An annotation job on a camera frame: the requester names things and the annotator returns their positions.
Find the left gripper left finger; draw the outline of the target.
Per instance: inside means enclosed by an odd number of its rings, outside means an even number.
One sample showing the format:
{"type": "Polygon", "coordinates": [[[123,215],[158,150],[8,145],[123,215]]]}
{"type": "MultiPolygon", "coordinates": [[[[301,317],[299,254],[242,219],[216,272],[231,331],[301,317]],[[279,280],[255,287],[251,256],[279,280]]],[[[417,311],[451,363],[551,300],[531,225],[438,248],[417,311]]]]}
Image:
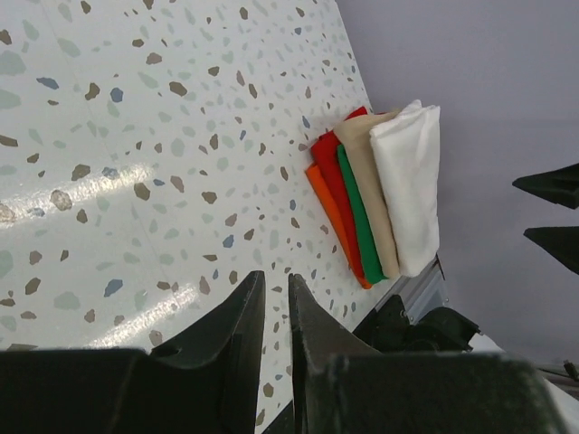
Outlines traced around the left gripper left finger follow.
{"type": "Polygon", "coordinates": [[[150,356],[168,367],[166,433],[253,433],[265,322],[265,275],[250,272],[224,302],[150,356]]]}

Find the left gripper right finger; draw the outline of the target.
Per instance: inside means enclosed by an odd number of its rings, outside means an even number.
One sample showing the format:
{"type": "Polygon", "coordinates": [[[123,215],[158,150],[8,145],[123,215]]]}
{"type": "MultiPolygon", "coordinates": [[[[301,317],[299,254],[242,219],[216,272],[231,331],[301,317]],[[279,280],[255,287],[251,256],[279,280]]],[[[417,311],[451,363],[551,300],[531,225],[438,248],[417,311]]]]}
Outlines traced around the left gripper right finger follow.
{"type": "Polygon", "coordinates": [[[315,397],[319,387],[314,379],[325,372],[334,356],[378,352],[321,307],[300,274],[288,276],[288,291],[294,427],[297,433],[312,433],[311,421],[329,417],[315,397]]]}

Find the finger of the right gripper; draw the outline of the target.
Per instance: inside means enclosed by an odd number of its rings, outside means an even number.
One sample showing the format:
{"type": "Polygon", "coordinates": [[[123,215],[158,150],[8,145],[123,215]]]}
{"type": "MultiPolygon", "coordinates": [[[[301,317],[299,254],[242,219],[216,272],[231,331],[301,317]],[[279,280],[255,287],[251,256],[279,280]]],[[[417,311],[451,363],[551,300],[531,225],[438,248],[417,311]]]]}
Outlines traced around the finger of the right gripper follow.
{"type": "Polygon", "coordinates": [[[574,164],[554,171],[519,177],[512,185],[550,203],[577,209],[578,166],[574,164]]]}
{"type": "Polygon", "coordinates": [[[528,228],[524,236],[557,259],[573,273],[578,273],[578,227],[528,228]]]}

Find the white printed t shirt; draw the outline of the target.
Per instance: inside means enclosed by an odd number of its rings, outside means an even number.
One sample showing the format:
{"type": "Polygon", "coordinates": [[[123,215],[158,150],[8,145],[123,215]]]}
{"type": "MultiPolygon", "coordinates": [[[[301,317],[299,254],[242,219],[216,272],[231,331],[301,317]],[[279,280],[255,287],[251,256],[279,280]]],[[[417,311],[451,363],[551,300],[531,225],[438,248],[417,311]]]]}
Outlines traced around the white printed t shirt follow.
{"type": "Polygon", "coordinates": [[[440,247],[440,114],[440,107],[416,99],[370,130],[400,272],[406,277],[419,275],[440,247]]]}

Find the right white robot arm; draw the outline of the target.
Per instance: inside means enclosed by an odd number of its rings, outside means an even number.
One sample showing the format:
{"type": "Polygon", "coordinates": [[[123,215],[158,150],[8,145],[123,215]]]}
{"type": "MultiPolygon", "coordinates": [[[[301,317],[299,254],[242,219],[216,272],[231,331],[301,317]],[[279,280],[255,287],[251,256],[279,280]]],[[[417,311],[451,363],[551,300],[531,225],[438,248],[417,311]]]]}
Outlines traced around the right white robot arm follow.
{"type": "MultiPolygon", "coordinates": [[[[569,209],[578,208],[578,165],[519,177],[517,189],[569,209]]],[[[528,228],[524,236],[547,251],[566,268],[578,271],[578,228],[528,228]]],[[[403,299],[390,296],[370,311],[355,335],[382,353],[471,352],[476,343],[490,343],[474,322],[449,307],[436,307],[414,322],[406,315],[403,299]]]]}

